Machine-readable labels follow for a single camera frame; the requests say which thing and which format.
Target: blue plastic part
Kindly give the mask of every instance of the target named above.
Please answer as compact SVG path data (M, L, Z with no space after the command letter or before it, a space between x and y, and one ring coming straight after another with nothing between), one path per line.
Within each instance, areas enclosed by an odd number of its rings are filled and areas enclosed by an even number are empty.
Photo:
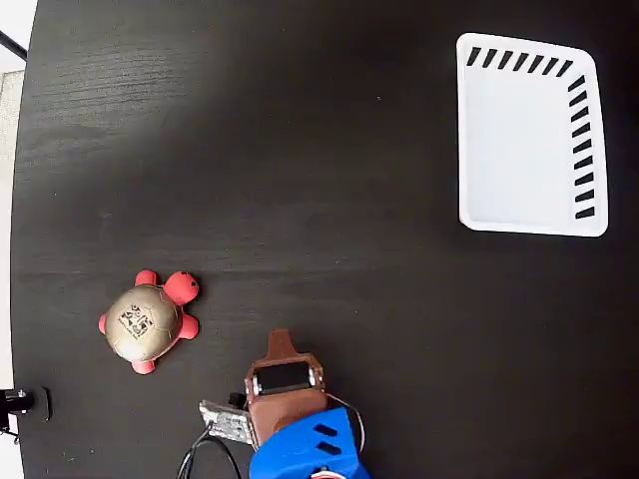
M251 460L251 479L308 479L321 469L370 479L359 463L345 408L320 412L274 434Z

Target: toy turtle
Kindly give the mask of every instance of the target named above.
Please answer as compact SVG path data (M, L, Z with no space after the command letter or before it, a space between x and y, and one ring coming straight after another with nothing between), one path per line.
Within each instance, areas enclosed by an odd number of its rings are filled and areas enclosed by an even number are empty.
M154 272L136 276L136 285L125 292L100 318L100 331L113 350L140 374L155 369L155 360L178 339L198 335L198 321L183 306L198 295L198 284L184 271L174 272L158 286Z

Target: table surface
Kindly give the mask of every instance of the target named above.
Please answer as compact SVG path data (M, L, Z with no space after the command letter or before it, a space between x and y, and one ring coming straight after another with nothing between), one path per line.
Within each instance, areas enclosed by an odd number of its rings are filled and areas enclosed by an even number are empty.
M198 401L242 389L275 326L360 409L374 477L636 476L638 20L630 1L40 2L11 320L16 382L55 415L20 422L26 478L173 477ZM458 222L467 31L595 58L603 238ZM144 267L202 284L200 336L149 376L97 329Z

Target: turtle shell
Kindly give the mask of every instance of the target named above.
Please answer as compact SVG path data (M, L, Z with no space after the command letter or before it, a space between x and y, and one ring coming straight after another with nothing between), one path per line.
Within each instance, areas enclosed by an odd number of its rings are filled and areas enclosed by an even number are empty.
M107 341L128 361L150 361L178 340L182 309L161 287L142 284L125 292L107 312Z

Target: white tray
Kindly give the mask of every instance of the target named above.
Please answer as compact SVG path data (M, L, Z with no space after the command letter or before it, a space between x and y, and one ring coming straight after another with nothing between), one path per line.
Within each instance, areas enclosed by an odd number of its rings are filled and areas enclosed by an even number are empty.
M461 221L482 231L603 235L608 188L592 57L466 33L457 87Z

